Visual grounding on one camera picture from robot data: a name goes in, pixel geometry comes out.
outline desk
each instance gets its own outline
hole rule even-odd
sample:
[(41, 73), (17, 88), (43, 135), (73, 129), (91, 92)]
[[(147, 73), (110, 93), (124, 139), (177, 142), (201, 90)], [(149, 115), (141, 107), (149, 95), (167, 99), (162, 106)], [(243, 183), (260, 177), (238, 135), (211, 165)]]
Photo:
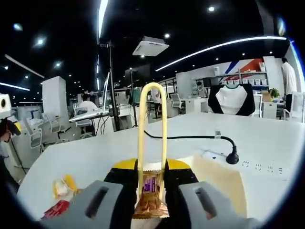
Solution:
[[(162, 122), (148, 124), (145, 129), (160, 136)], [(168, 119), (168, 136), (214, 135), (215, 130), (235, 141), (238, 164), (225, 163), (225, 157), (220, 154), (229, 154), (232, 145), (222, 139), (168, 140), (167, 157), (215, 156), (217, 162), (239, 170), (248, 217), (266, 219), (289, 190), (298, 169), (305, 124), (212, 113), (190, 113)], [(38, 220), (57, 203), (52, 194), (54, 179), (71, 174), (79, 188), (87, 187), (97, 179), (103, 180), (114, 163), (137, 157), (137, 143), (138, 129), (132, 128), (50, 146), (28, 171), (17, 196)], [(144, 147), (144, 163), (161, 160), (161, 140), (146, 136)]]

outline white shirt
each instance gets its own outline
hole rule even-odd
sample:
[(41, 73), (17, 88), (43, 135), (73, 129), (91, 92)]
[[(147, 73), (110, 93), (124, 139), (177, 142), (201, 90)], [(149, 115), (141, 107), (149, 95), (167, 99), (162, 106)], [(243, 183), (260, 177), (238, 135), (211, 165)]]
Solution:
[(152, 88), (151, 95), (152, 95), (152, 100), (155, 104), (161, 103), (160, 92), (157, 88)]
[(91, 101), (83, 101), (78, 107), (86, 107), (88, 112), (96, 111), (99, 108)]
[(296, 92), (297, 89), (294, 68), (288, 62), (285, 62), (282, 65), (282, 73), (285, 93), (292, 94), (292, 92)]
[(235, 115), (240, 110), (247, 97), (242, 86), (230, 89), (226, 86), (219, 89), (216, 98), (224, 114)]

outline yellow u-shaped object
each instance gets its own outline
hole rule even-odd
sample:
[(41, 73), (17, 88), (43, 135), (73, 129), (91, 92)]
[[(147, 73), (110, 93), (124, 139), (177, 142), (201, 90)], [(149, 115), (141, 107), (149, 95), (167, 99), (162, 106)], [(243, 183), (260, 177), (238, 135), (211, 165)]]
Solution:
[(162, 162), (161, 162), (161, 179), (160, 179), (160, 195), (162, 198), (164, 189), (164, 171), (166, 163), (166, 147), (167, 147), (167, 111), (166, 111), (166, 94), (163, 87), (158, 83), (149, 83), (143, 87), (140, 97), (140, 120), (139, 120), (139, 132), (138, 132), (138, 175), (139, 175), (139, 196), (142, 192), (143, 187), (143, 137), (144, 137), (144, 121), (145, 121), (145, 111), (146, 111), (146, 100), (147, 93), (151, 88), (157, 88), (160, 91), (162, 99)]

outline white cabinet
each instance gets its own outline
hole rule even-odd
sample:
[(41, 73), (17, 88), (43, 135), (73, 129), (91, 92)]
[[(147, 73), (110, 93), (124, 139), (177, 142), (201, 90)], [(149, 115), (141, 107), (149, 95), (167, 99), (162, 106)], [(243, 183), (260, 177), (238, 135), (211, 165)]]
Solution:
[(207, 100), (207, 98), (185, 99), (185, 112), (205, 112), (202, 111), (202, 103), (207, 103)]

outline red package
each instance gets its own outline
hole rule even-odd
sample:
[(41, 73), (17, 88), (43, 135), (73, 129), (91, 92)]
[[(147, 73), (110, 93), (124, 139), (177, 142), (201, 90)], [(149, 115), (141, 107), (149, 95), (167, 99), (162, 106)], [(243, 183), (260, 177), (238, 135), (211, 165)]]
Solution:
[(44, 212), (42, 219), (50, 219), (54, 216), (59, 216), (61, 213), (65, 212), (70, 205), (70, 202), (66, 200), (60, 200), (57, 204), (51, 207), (49, 210)]

